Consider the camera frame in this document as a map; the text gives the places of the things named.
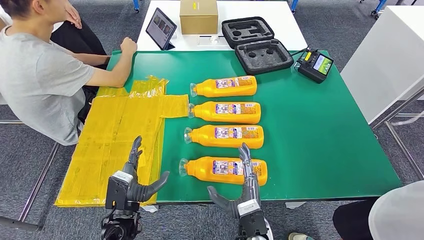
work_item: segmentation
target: bottle label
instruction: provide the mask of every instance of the bottle label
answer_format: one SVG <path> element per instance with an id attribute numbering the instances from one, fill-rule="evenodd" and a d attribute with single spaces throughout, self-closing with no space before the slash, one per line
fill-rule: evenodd
<path id="1" fill-rule="evenodd" d="M 259 138 L 258 128 L 248 127 L 215 127 L 216 139 L 257 139 Z"/>
<path id="2" fill-rule="evenodd" d="M 255 114 L 255 103 L 243 104 L 216 104 L 215 112 L 217 114 Z"/>
<path id="3" fill-rule="evenodd" d="M 262 175 L 262 168 L 259 162 L 252 162 L 253 171 L 257 176 Z M 213 174 L 222 175 L 243 175 L 242 161 L 213 161 Z"/>
<path id="4" fill-rule="evenodd" d="M 252 85 L 252 80 L 248 76 L 241 76 L 235 78 L 223 78 L 215 80 L 217 89 L 225 89 L 239 86 Z"/>

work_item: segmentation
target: person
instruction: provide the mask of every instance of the person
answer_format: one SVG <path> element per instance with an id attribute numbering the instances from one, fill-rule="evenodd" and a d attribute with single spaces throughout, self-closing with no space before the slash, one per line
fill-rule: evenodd
<path id="1" fill-rule="evenodd" d="M 78 142 L 87 106 L 82 87 L 122 87 L 137 44 L 126 37 L 111 71 L 110 56 L 74 53 L 50 41 L 54 24 L 67 19 L 63 0 L 0 0 L 13 20 L 0 32 L 0 93 L 27 126 L 68 146 Z"/>
<path id="2" fill-rule="evenodd" d="M 332 220 L 343 240 L 421 240 L 424 239 L 423 203 L 424 180 L 421 180 L 379 198 L 339 206 Z M 288 239 L 313 238 L 292 233 Z"/>
<path id="3" fill-rule="evenodd" d="M 68 0 L 62 1 L 64 1 L 66 10 L 66 21 L 53 25 L 50 40 L 76 54 L 106 55 L 99 38 L 84 20 L 81 19 L 75 7 Z M 12 22 L 12 18 L 3 10 L 0 4 L 0 30 L 6 25 L 12 25 Z M 96 67 L 106 70 L 107 66 L 107 64 L 102 64 Z M 86 95 L 86 101 L 91 102 L 96 96 L 99 87 L 84 86 L 82 89 Z"/>

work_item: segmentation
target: yellow plastic sheet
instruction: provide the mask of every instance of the yellow plastic sheet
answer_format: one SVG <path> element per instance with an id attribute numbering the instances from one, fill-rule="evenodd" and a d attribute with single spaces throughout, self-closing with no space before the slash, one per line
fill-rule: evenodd
<path id="1" fill-rule="evenodd" d="M 105 204 L 109 176 L 128 160 L 137 136 L 143 154 L 138 182 L 151 184 L 160 175 L 164 119 L 188 115 L 188 95 L 165 95 L 167 80 L 150 76 L 123 88 L 99 90 L 88 114 L 55 205 L 95 207 Z M 156 202 L 156 194 L 144 205 Z"/>

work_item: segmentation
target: foam insert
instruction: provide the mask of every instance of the foam insert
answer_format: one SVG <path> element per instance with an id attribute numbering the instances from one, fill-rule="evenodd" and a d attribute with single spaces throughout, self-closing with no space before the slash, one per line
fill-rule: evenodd
<path id="1" fill-rule="evenodd" d="M 288 69 L 294 63 L 293 57 L 277 39 L 238 45 L 235 54 L 249 75 Z"/>
<path id="2" fill-rule="evenodd" d="M 225 20 L 222 22 L 222 34 L 232 49 L 240 44 L 274 38 L 273 30 L 259 16 Z"/>

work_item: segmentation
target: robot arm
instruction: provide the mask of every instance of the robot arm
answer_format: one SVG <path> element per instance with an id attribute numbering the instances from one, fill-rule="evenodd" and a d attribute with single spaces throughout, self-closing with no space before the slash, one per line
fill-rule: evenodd
<path id="1" fill-rule="evenodd" d="M 240 219 L 239 240 L 273 240 L 273 233 L 261 209 L 258 177 L 253 171 L 249 147 L 243 143 L 238 149 L 243 163 L 244 184 L 237 200 L 228 200 L 219 195 L 213 186 L 208 186 L 209 198 L 230 216 Z"/>
<path id="2" fill-rule="evenodd" d="M 142 137 L 138 136 L 131 148 L 128 161 L 122 171 L 109 177 L 105 208 L 111 212 L 101 220 L 102 240 L 133 240 L 141 232 L 140 202 L 146 202 L 168 180 L 169 171 L 150 185 L 138 183 L 137 166 L 142 151 Z"/>

